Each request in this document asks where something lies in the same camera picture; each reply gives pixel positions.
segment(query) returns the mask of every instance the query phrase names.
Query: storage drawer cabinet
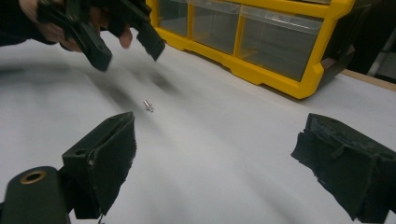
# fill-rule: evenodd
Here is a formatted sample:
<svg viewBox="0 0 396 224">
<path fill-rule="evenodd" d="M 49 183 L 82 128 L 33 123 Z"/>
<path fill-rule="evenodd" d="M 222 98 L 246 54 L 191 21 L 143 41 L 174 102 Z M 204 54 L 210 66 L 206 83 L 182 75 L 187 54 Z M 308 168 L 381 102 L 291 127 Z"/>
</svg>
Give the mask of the storage drawer cabinet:
<svg viewBox="0 0 396 224">
<path fill-rule="evenodd" d="M 377 0 L 146 0 L 167 44 L 297 99 L 342 72 Z"/>
</svg>

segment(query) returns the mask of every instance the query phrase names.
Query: white table surface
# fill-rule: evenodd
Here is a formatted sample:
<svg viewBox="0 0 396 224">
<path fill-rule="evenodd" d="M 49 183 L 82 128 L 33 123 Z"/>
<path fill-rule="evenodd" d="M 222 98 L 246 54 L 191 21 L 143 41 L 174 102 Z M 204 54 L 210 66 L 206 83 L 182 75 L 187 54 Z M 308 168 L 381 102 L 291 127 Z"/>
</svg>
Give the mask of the white table surface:
<svg viewBox="0 0 396 224">
<path fill-rule="evenodd" d="M 130 110 L 137 154 L 106 224 L 351 223 L 290 156 L 308 113 L 396 149 L 394 91 L 340 75 L 297 101 L 187 52 L 166 47 L 155 63 L 138 41 L 124 50 L 104 39 L 113 52 L 105 74 L 59 46 L 0 48 L 2 199 L 13 176 L 61 168 L 62 154 L 81 137 Z"/>
</svg>

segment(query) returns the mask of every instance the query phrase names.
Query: human hand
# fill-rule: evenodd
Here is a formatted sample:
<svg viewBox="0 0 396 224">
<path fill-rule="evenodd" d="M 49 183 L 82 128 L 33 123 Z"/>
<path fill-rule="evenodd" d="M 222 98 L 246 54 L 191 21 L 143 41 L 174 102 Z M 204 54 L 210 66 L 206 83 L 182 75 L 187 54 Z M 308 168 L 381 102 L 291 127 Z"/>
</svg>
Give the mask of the human hand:
<svg viewBox="0 0 396 224">
<path fill-rule="evenodd" d="M 53 0 L 54 3 L 61 6 L 64 5 L 63 0 Z M 61 43 L 68 49 L 73 51 L 81 52 L 76 41 L 71 38 L 65 38 L 64 30 L 54 25 L 53 23 L 40 23 L 37 20 L 36 10 L 37 10 L 37 0 L 19 0 L 21 10 L 23 13 L 31 20 L 37 30 L 48 40 L 55 43 Z M 100 28 L 107 28 L 109 23 L 109 14 L 105 9 L 99 7 L 91 7 L 90 9 L 90 19 L 91 24 L 96 30 L 97 34 L 100 34 Z M 128 25 L 124 27 L 123 33 L 120 35 L 119 40 L 123 48 L 128 49 L 131 46 L 133 36 Z"/>
</svg>

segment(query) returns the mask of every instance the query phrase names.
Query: screw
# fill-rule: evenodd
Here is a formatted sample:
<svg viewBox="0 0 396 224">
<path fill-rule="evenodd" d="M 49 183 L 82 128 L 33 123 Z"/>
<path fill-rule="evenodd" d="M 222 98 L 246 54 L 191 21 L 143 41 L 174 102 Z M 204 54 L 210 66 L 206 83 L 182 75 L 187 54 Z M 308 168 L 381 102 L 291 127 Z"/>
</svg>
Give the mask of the screw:
<svg viewBox="0 0 396 224">
<path fill-rule="evenodd" d="M 146 110 L 151 111 L 151 113 L 154 112 L 154 108 L 153 108 L 152 105 L 149 103 L 149 101 L 145 100 L 143 103 L 145 104 Z"/>
</svg>

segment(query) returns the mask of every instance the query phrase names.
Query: yellow plastic frame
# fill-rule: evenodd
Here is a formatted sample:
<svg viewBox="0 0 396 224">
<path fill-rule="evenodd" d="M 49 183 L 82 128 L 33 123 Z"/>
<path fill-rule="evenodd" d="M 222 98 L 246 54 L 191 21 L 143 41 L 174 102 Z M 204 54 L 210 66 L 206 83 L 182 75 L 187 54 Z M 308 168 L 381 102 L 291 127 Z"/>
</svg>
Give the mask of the yellow plastic frame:
<svg viewBox="0 0 396 224">
<path fill-rule="evenodd" d="M 188 4 L 187 37 L 175 35 L 158 26 L 157 0 L 146 0 L 152 8 L 151 23 L 167 44 L 180 50 L 190 50 L 230 68 L 237 77 L 241 77 L 255 85 L 265 84 L 279 91 L 283 91 L 297 99 L 312 95 L 318 87 L 324 73 L 320 61 L 327 48 L 332 31 L 338 19 L 344 17 L 352 9 L 355 0 L 332 0 L 329 5 L 309 4 L 290 0 L 226 0 L 239 3 L 241 6 L 252 6 L 272 9 L 286 13 L 296 13 L 322 18 L 323 23 L 318 33 L 317 41 L 312 49 L 302 80 L 296 81 L 281 74 L 269 71 L 253 63 L 245 62 L 236 57 L 242 34 L 244 18 L 239 16 L 237 34 L 233 54 L 227 54 L 212 49 L 191 39 L 193 5 Z"/>
</svg>

